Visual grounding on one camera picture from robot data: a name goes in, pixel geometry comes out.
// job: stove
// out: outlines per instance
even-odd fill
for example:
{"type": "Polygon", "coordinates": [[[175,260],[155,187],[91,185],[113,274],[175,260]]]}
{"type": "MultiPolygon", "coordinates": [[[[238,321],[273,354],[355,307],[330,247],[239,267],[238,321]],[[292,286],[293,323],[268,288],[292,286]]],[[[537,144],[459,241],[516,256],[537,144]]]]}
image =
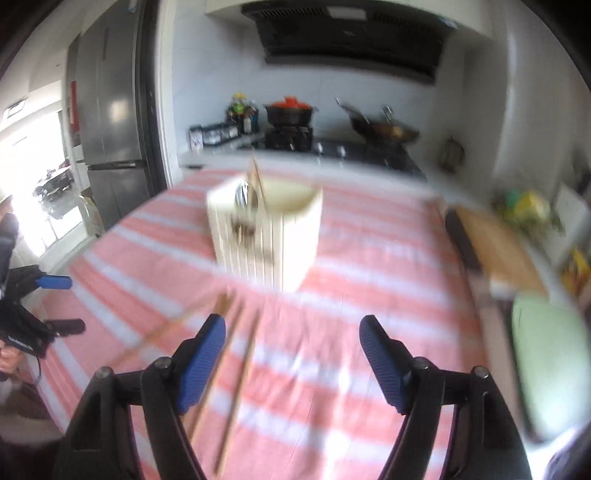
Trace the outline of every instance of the stove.
{"type": "Polygon", "coordinates": [[[308,152],[312,149],[312,127],[276,127],[265,134],[265,148],[268,150],[286,150],[308,152]]]}
{"type": "Polygon", "coordinates": [[[343,165],[346,163],[370,164],[425,179],[423,172],[402,145],[361,144],[316,138],[312,127],[276,128],[267,132],[263,141],[254,142],[243,148],[307,153],[319,161],[322,161],[322,158],[328,158],[339,160],[343,165]]]}

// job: white utensil holder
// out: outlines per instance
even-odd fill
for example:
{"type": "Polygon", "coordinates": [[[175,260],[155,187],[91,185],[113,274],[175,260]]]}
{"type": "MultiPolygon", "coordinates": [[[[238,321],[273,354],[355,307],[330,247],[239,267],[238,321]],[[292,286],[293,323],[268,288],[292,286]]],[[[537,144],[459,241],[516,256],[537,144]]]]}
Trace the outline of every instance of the white utensil holder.
{"type": "Polygon", "coordinates": [[[263,176],[266,201],[258,190],[258,207],[250,209],[235,203],[245,180],[246,174],[238,175],[207,193],[217,262],[240,277],[296,291],[316,258],[322,189],[263,176]]]}

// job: stainless steel refrigerator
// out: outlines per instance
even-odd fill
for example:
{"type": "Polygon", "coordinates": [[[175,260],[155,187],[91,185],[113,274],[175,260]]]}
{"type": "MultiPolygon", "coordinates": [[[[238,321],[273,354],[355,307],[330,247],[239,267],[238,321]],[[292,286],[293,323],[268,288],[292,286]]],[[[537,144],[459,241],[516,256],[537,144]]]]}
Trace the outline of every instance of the stainless steel refrigerator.
{"type": "Polygon", "coordinates": [[[105,228],[166,188],[154,97],[158,0],[119,0],[80,37],[77,113],[105,228]]]}

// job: table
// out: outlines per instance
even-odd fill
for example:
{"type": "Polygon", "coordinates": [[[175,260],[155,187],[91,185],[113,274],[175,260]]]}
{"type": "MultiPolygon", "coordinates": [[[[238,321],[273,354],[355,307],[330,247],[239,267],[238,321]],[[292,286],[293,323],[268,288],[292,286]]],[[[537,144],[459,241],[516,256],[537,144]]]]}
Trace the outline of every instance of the table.
{"type": "MultiPolygon", "coordinates": [[[[232,170],[197,173],[132,212],[70,267],[74,286],[52,291],[41,317],[80,317],[82,336],[58,340],[43,362],[41,395],[60,428],[89,378],[125,348],[184,312],[207,304],[118,371],[143,368],[194,336],[220,292],[243,308],[224,370],[193,447],[213,478],[223,429],[253,327],[262,312],[251,373],[224,478],[377,478],[402,417],[388,406],[359,345],[374,314],[410,352],[440,368],[485,364],[478,316],[459,257],[435,205],[407,193],[378,196],[323,180],[318,254],[300,290],[284,294],[227,275],[215,262],[206,192],[232,170]]],[[[271,173],[263,170],[263,175],[271,173]]],[[[134,425],[147,478],[157,478],[140,411],[134,425]]],[[[452,411],[441,415],[428,470],[443,464],[452,411]]]]}

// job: wooden cutting board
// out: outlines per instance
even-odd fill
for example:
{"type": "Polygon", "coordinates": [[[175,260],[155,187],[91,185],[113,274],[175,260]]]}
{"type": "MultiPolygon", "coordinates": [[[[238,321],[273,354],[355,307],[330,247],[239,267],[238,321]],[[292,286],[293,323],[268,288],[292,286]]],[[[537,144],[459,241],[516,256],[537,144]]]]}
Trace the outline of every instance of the wooden cutting board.
{"type": "Polygon", "coordinates": [[[491,281],[506,283],[518,291],[548,296],[530,256],[508,225],[487,212],[455,208],[482,269],[491,281]]]}

